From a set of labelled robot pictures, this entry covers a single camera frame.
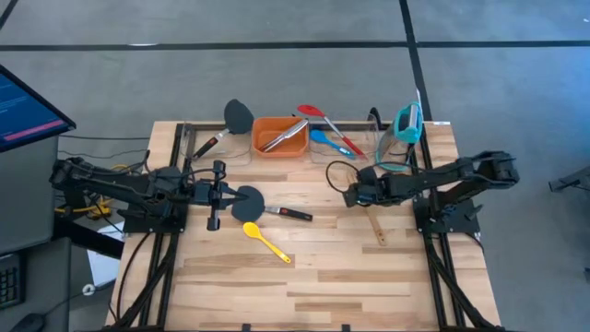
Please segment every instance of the black handle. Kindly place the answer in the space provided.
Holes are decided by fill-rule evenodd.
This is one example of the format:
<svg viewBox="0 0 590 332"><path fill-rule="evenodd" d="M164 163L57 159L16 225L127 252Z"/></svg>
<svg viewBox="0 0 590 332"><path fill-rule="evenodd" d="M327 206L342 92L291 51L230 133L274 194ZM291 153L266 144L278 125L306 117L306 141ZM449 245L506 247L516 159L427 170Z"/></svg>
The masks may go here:
<svg viewBox="0 0 590 332"><path fill-rule="evenodd" d="M215 147L215 145L219 142L218 139L216 139L215 137L211 137L211 139L209 139L204 145L203 147L201 147L197 152L195 152L194 156L201 158L205 153L207 153L207 151L209 151L211 148Z"/></svg>
<svg viewBox="0 0 590 332"><path fill-rule="evenodd" d="M290 208L286 208L286 207L281 207L278 210L278 214L281 216L287 216L287 217L301 219L301 220L305 220L305 221L312 221L313 220L313 216L310 214L299 212L299 211L296 211L296 210L293 210Z"/></svg>

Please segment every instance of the red spatula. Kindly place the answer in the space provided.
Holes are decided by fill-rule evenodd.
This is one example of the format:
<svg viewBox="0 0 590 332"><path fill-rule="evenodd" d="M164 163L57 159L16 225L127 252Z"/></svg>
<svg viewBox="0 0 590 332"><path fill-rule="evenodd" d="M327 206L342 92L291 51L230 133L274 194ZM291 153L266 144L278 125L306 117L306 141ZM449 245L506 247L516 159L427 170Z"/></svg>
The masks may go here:
<svg viewBox="0 0 590 332"><path fill-rule="evenodd" d="M309 116L319 116L321 118L324 119L324 121L336 132L336 134L338 136L340 136L340 138L342 138L342 140L350 147L352 148L352 150L358 154L359 156L362 156L364 158L365 154L362 153L362 151L360 150L360 148L357 148L357 146L354 145L354 143L352 143L350 141L350 139L348 139L348 137L344 136L344 134L342 134L342 132L340 132L338 130L338 128L336 128L336 126L332 123L332 121L330 121L330 119L327 118L327 116L325 116L324 112L320 111L317 109L317 107L312 106L312 105L300 105L297 110L303 114L309 115Z"/></svg>

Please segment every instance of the concrete floor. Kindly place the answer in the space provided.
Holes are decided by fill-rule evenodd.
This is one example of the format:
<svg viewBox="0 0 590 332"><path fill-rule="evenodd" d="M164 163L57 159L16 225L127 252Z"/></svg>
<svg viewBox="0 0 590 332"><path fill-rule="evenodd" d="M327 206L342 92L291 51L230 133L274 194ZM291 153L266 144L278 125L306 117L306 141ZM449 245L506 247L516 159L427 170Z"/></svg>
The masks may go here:
<svg viewBox="0 0 590 332"><path fill-rule="evenodd" d="M590 39L587 0L408 2L419 42ZM404 39L396 0L19 0L0 30L0 45ZM590 164L590 48L419 55L433 118L453 123L461 154L504 149L517 158L521 182L477 199L503 324L587 330L590 196L552 194L547 181ZM257 116L289 114L306 102L335 119L364 118L372 106L392 118L415 94L405 48L0 52L0 63L72 117L74 134L88 136L149 136L156 120L221 119L231 98ZM94 155L146 145L60 140L61 149ZM89 268L83 252L73 255L78 291ZM100 327L109 296L73 303L71 330Z"/></svg>

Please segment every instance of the black spatula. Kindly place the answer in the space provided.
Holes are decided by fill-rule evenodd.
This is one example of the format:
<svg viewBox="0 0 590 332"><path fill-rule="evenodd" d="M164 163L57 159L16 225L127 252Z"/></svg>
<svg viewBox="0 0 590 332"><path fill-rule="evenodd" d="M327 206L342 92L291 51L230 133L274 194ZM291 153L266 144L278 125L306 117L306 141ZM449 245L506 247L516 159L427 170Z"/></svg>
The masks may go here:
<svg viewBox="0 0 590 332"><path fill-rule="evenodd" d="M248 198L234 203L231 206L231 215L239 221L256 221L262 216L263 212L275 213L280 216L291 217L305 221L312 221L311 214L299 212L286 207L265 207L265 198L258 189L250 185L243 185L238 188L238 193L247 195Z"/></svg>
<svg viewBox="0 0 590 332"><path fill-rule="evenodd" d="M238 100L231 100L225 105L223 118L225 119L225 129L211 137L211 139L195 152L193 158L202 157L227 134L246 134L252 130L252 124L254 123L252 112Z"/></svg>

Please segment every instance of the keyboard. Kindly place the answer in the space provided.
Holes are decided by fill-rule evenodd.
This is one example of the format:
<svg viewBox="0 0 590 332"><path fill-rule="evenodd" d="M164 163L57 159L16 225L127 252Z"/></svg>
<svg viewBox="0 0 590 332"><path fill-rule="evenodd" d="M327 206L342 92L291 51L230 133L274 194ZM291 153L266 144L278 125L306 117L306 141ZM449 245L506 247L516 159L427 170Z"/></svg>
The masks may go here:
<svg viewBox="0 0 590 332"><path fill-rule="evenodd" d="M0 310L25 301L24 269L23 255L0 257Z"/></svg>

